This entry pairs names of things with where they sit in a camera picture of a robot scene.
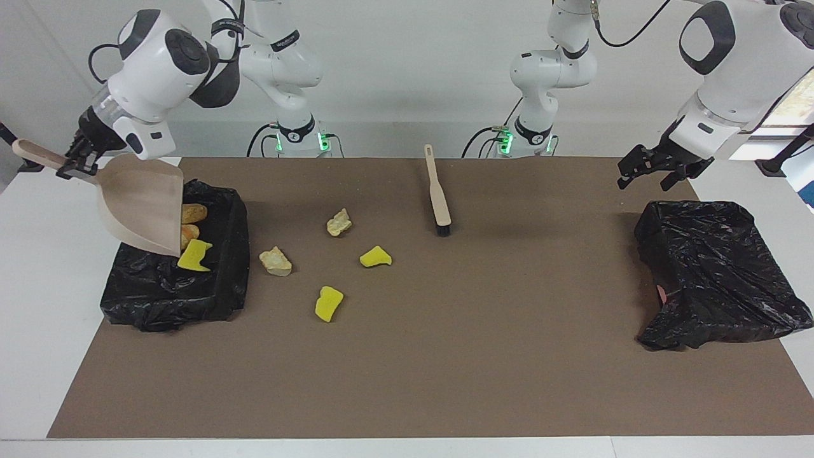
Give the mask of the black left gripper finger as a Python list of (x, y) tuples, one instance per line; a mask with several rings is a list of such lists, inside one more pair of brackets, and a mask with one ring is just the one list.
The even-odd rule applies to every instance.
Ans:
[(636, 145), (618, 162), (620, 178), (619, 190), (625, 190), (637, 177), (659, 171), (659, 156), (656, 149)]
[(687, 164), (674, 159), (666, 166), (668, 174), (661, 180), (660, 187), (663, 191), (669, 191), (681, 181), (697, 179), (713, 162), (715, 157)]

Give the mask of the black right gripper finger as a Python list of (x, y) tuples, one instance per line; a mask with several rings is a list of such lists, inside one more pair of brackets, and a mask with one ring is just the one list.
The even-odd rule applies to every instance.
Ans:
[(91, 142), (85, 135), (76, 135), (67, 151), (67, 164), (72, 168), (93, 168), (98, 154)]
[(56, 176), (61, 179), (79, 179), (82, 181), (96, 181), (99, 166), (96, 164), (79, 164), (78, 162), (65, 162), (57, 168)]

